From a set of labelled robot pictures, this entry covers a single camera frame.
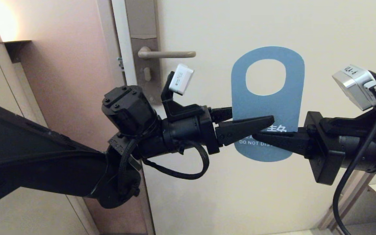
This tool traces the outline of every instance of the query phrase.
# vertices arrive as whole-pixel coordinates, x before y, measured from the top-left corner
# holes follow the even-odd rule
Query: pink wall
[[[20,58],[48,126],[105,150],[117,129],[101,112],[101,101],[124,80],[111,73],[96,0],[4,3],[18,22],[16,40],[33,41]],[[87,204],[101,233],[146,232],[135,198],[113,210]]]

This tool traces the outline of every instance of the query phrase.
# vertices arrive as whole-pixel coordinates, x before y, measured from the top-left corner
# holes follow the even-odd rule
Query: blue door hanger
[[[279,92],[261,96],[247,89],[246,72],[253,63],[264,59],[283,63],[286,77]],[[297,131],[303,86],[304,60],[297,52],[279,46],[267,46],[247,52],[234,63],[231,71],[233,120],[273,115],[275,123],[263,131]],[[291,156],[291,152],[256,141],[251,136],[237,141],[234,146],[242,155],[261,162],[276,162]]]

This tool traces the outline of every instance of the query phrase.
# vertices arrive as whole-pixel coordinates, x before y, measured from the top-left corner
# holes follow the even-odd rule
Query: door
[[[7,82],[7,79],[18,78],[8,78],[3,70],[12,64],[2,62],[0,58],[0,106],[23,115],[20,106],[26,104],[18,103],[21,99],[16,99],[13,87]],[[0,234],[72,235],[88,232],[66,195],[19,188],[0,200]]]
[[[175,97],[180,104],[231,106],[231,70],[237,59],[253,49],[282,46],[305,62],[299,125],[307,111],[325,117],[361,114],[331,75],[348,64],[376,72],[376,1],[157,0],[156,8],[159,49],[197,53],[195,58],[161,59],[162,81],[178,63],[195,70],[185,95]],[[117,22],[125,15],[115,17]],[[121,52],[131,51],[131,45],[121,44],[120,32]],[[124,55],[123,61],[124,70],[131,67]],[[278,73],[282,67],[259,63],[249,68],[247,80],[254,84],[249,89],[259,94],[265,92],[259,86],[282,87],[285,75]],[[128,81],[135,80],[125,73]],[[164,118],[161,107],[156,108]],[[194,150],[153,161],[186,173],[201,169]],[[144,172],[156,233],[188,235],[268,234],[316,227],[344,171],[333,186],[317,184],[302,156],[258,162],[231,145],[210,156],[209,170],[198,180],[173,178],[148,166]]]

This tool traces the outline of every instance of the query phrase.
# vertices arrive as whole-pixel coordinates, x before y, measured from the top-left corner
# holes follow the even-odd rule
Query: door lever
[[[152,50],[143,46],[137,55],[143,59],[150,58],[193,58],[197,55],[196,52],[152,52]]]

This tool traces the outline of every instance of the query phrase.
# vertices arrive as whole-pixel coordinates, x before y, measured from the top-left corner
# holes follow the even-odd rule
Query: robotic arm
[[[227,121],[232,118],[231,107],[182,106],[169,89],[173,75],[169,74],[161,95],[165,119],[156,114],[138,86],[118,87],[105,95],[102,111],[119,129],[105,152],[0,107],[0,199],[23,186],[96,198],[105,208],[118,207],[140,192],[139,160],[173,177],[194,180],[206,172],[208,154],[250,135],[309,159],[318,183],[331,185],[339,168],[348,168],[336,190],[334,209],[354,169],[376,174],[376,73],[349,66],[333,76],[358,107],[372,110],[354,119],[308,112],[305,126],[291,133],[260,132],[273,124],[273,116]],[[203,161],[197,174],[149,161],[166,153],[183,154],[188,148],[196,148]],[[338,211],[335,217],[343,230]]]

